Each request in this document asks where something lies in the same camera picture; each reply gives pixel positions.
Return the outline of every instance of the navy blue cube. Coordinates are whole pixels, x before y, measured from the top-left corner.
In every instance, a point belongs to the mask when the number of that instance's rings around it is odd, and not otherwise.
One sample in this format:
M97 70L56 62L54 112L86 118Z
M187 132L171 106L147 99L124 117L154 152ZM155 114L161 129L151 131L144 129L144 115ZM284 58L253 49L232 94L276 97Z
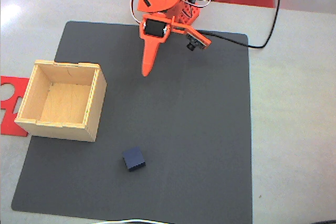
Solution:
M138 146L128 149L127 151L124 151L122 153L122 156L125 160L129 172L139 169L146 165L141 150Z

